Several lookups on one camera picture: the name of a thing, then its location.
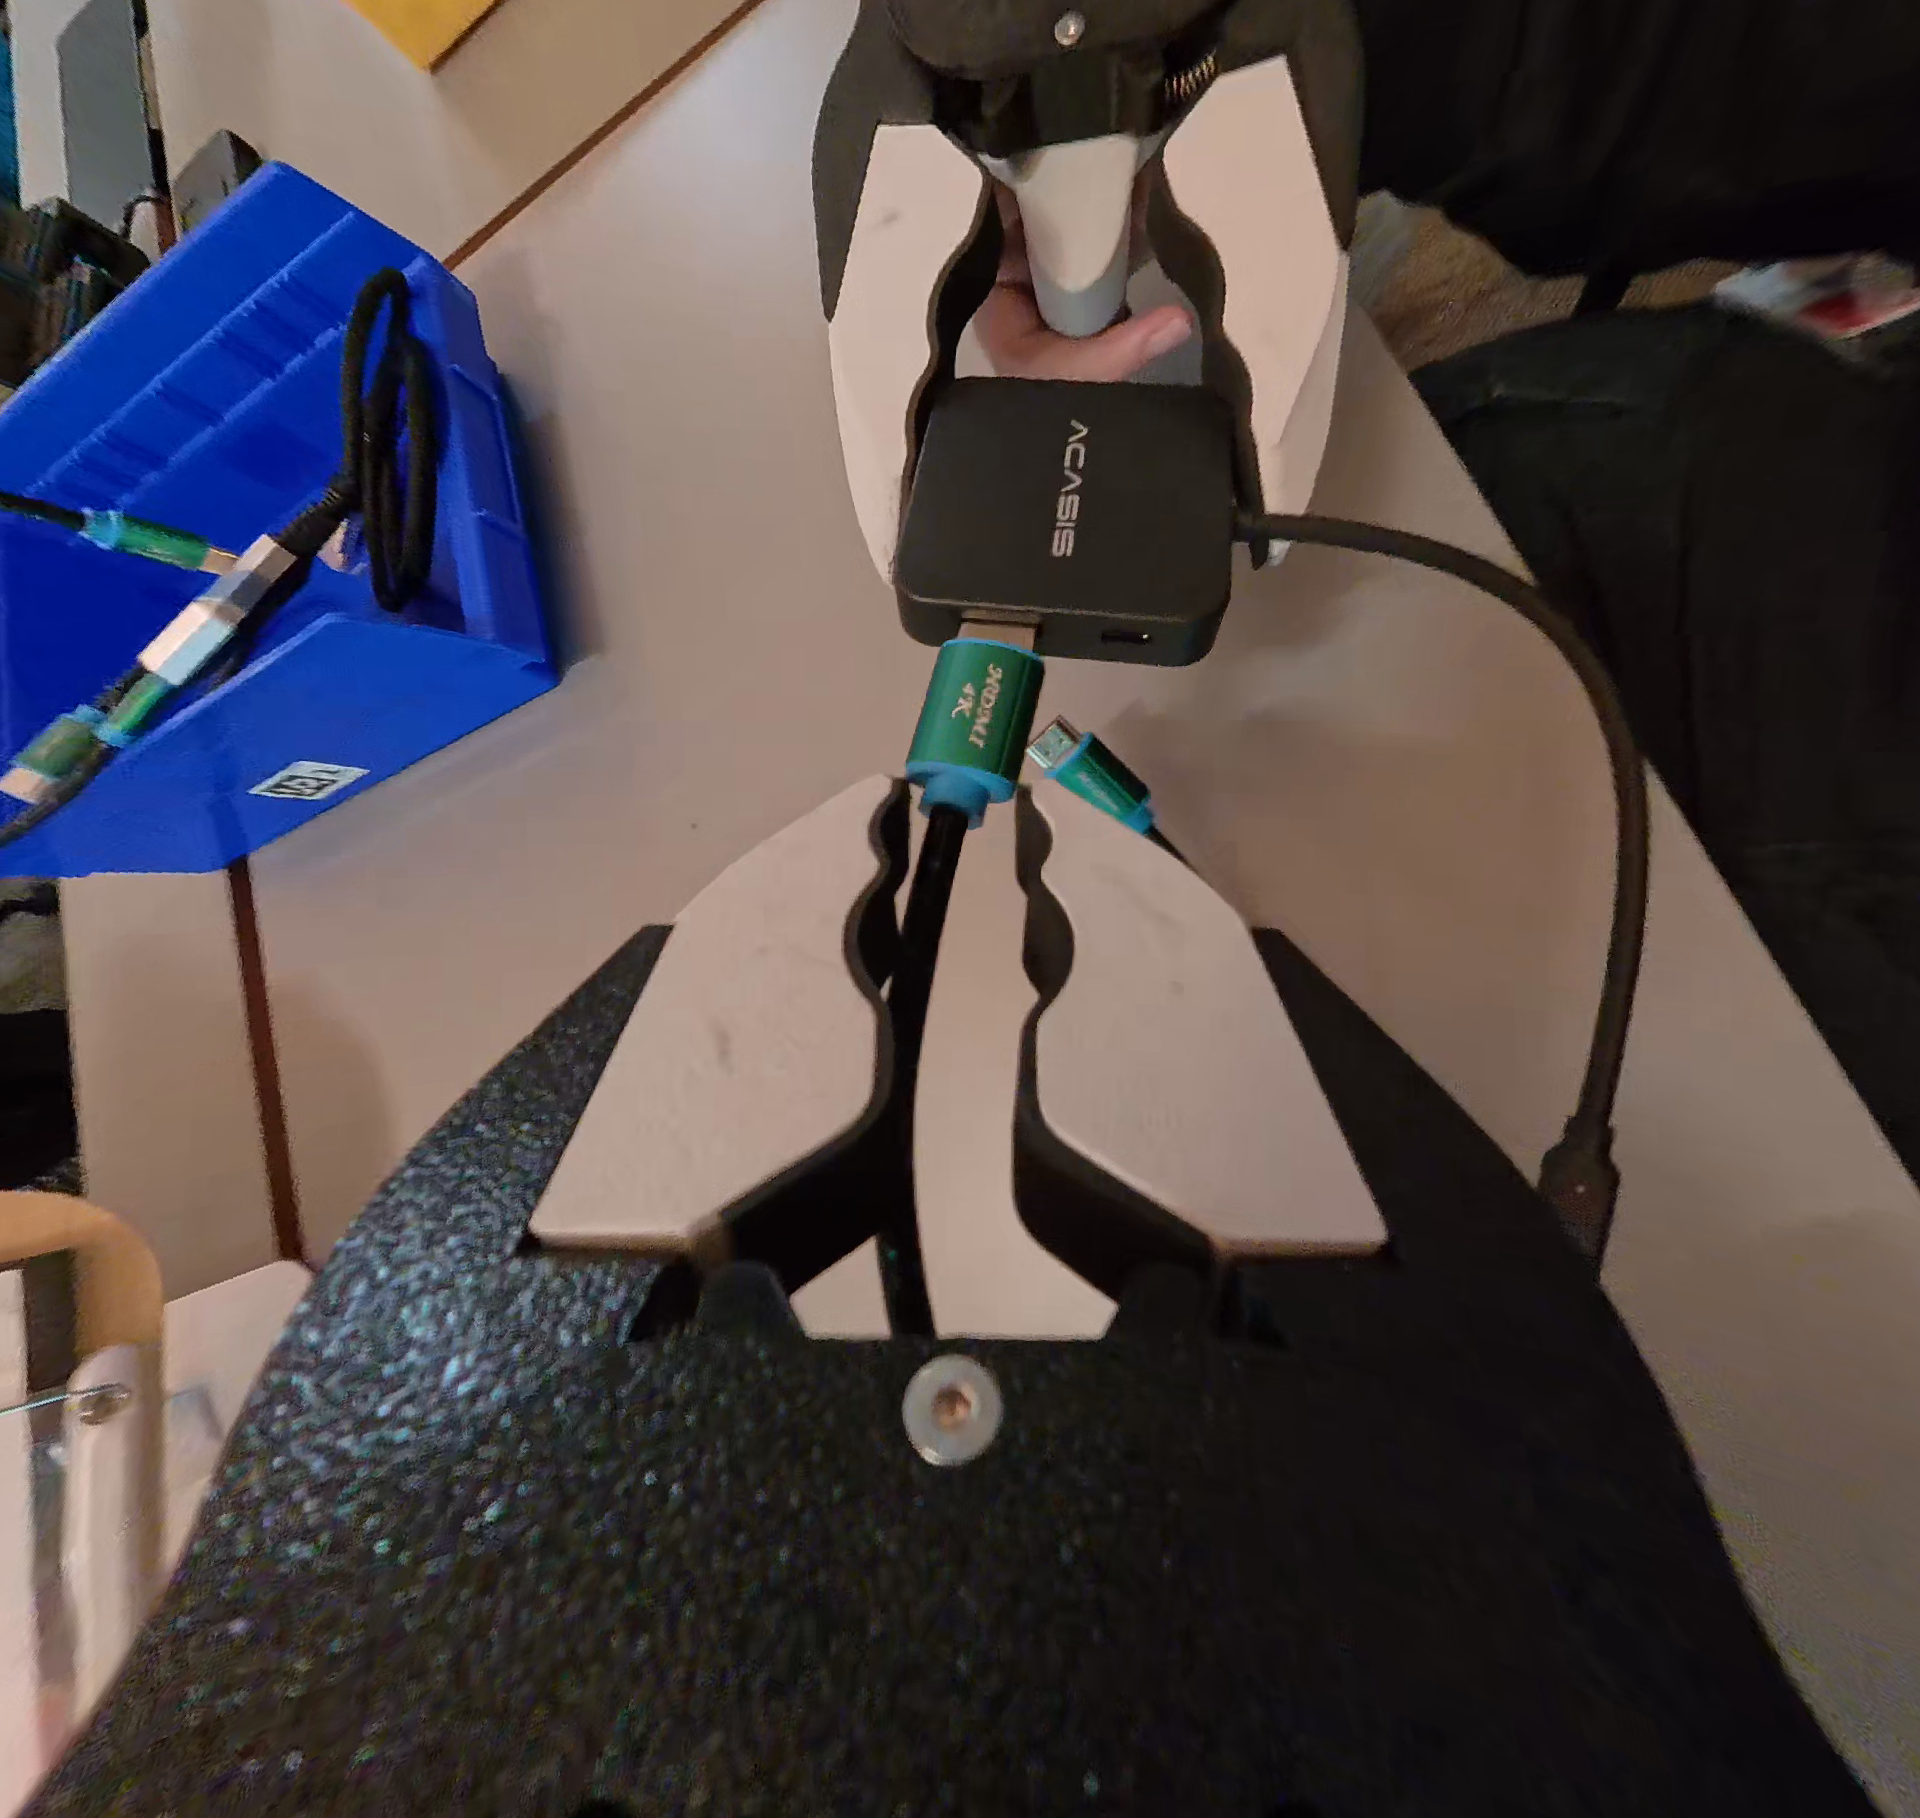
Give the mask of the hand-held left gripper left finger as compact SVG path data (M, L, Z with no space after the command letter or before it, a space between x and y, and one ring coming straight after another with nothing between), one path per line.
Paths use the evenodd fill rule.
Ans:
M873 1237L907 793L858 779L673 920L529 1219L545 1251L785 1293Z

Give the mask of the red white packet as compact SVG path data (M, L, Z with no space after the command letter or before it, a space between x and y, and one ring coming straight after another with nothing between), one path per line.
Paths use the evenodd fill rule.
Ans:
M1879 250L1802 257L1744 267L1717 281L1711 300L1824 343L1859 343L1917 316L1915 270Z

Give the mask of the person's black clothing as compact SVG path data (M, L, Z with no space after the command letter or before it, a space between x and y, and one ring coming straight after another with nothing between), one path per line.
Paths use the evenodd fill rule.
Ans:
M1515 270L1915 267L1917 0L1351 4L1362 190ZM1915 348L1857 363L1702 300L1414 386L1915 1166Z

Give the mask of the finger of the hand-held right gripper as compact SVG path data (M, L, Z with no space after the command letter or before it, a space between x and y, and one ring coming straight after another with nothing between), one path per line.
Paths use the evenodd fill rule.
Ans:
M822 306L851 510L893 577L916 415L941 354L939 302L989 205L969 153L926 122L879 122L822 153Z
M1304 515L1332 435L1349 254L1287 55L1220 71L1163 139L1156 257L1195 322L1246 515Z

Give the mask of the person's right hand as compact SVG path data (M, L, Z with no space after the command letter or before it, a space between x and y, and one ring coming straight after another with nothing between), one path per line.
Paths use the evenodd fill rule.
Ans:
M1023 244L1011 236L971 332L996 376L1116 384L1182 348L1191 337L1191 316L1177 305L1158 305L1084 339L1062 335L1044 321Z

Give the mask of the blue plastic bin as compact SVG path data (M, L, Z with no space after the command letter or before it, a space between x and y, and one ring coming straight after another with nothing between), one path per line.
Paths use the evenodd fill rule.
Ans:
M438 437L417 599L379 606L348 525L227 679L161 703L76 798L4 839L6 878L225 871L557 684L515 406L474 294L287 165L255 171L4 405L4 494L242 556L337 477L345 329L388 270Z

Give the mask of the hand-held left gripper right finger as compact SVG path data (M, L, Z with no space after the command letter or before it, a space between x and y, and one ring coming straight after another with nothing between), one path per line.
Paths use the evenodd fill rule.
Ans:
M1011 1183L1022 1228L1120 1300L1248 1265L1377 1257L1385 1222L1251 928L1149 836L1016 800L1023 896Z

